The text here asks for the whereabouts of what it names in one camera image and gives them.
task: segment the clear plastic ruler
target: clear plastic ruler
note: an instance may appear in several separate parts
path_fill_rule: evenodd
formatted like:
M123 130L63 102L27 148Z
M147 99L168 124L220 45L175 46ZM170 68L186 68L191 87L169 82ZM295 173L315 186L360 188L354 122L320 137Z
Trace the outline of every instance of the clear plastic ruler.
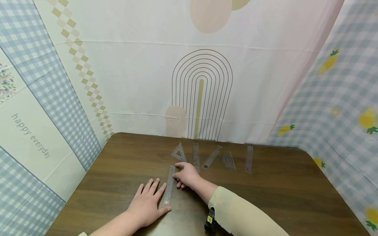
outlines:
M168 171L168 179L167 179L167 187L164 191L163 198L160 202L159 208L170 206L170 199L172 198L172 190L173 190L173 173L176 171L176 167L174 165L169 166Z
M225 152L222 156L223 165L230 170L236 170L234 159L230 151Z
M172 152L171 156L173 156L173 157L179 159L179 160L182 161L182 162L186 162L186 157L185 157L184 149L183 149L183 146L182 146L181 143L180 143L180 144L176 147L176 149Z
M217 145L214 151L210 154L210 156L206 159L205 163L202 164L201 167L207 170L210 167L211 163L214 161L214 159L217 157L220 150L222 150L222 147Z
M200 172L200 147L198 143L192 144L192 151L193 151L193 166L196 168L198 173Z
M253 147L247 146L247 156L245 157L245 167L244 172L250 174L251 167L252 167L252 155L253 155Z

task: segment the finger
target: finger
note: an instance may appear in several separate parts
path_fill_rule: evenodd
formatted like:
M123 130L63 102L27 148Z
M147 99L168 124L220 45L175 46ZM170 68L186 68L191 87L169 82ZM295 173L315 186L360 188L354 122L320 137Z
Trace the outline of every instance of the finger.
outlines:
M163 192L164 192L166 186L167 186L167 183L164 183L164 184L159 188L159 190L155 193L154 196L156 196L157 199L159 199L159 198L163 195Z
M175 164L175 167L179 167L181 169L184 169L184 167L187 165L186 162L179 162Z
M162 215L168 213L172 211L172 207L171 206L166 206L166 207L162 207L158 210L158 214L159 214L159 217L161 217Z
M177 183L177 187L179 188L179 187L181 187L181 185L182 185L183 183L181 182L181 180Z
M136 194L135 194L134 198L138 197L142 193L142 190L143 190L143 184L139 185L139 188L136 191Z
M146 193L148 193L148 191L150 190L150 187L151 187L152 181L153 181L153 179L150 179L150 180L147 182L146 186L144 187L144 189L143 189L143 191L142 191L142 194L146 194Z
M151 188L150 188L150 190L148 191L148 194L153 195L153 194L155 193L156 188L157 188L158 185L159 185L159 182L160 182L160 179L157 178L157 179L155 180L155 182L153 183L153 185L151 185Z
M180 172L173 173L173 175L172 175L172 177L177 179L177 180L180 180L180 176L181 176Z

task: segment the beige sleeve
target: beige sleeve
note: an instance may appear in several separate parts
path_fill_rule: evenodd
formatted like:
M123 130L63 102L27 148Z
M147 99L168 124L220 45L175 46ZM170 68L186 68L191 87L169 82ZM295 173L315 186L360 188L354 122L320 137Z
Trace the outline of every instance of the beige sleeve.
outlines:
M235 193L218 187L208 205L215 220L234 236L288 236L267 214Z

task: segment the beige oval shape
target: beige oval shape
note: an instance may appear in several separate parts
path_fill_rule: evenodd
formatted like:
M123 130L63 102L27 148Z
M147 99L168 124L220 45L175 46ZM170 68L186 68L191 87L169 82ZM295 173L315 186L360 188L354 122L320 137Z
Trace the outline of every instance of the beige oval shape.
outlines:
M205 34L220 30L231 15L232 0L191 0L190 16L194 26Z
M244 7L249 3L250 0L232 0L232 10L239 10L240 8Z
M166 111L168 137L183 138L186 131L186 111L180 106L170 106Z

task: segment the line arch design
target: line arch design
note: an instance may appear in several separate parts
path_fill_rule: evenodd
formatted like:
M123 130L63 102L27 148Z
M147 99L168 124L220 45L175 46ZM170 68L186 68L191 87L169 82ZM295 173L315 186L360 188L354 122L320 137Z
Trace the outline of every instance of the line arch design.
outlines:
M184 56L172 73L172 107L186 113L186 127L173 136L218 140L231 87L230 63L219 52L200 49Z

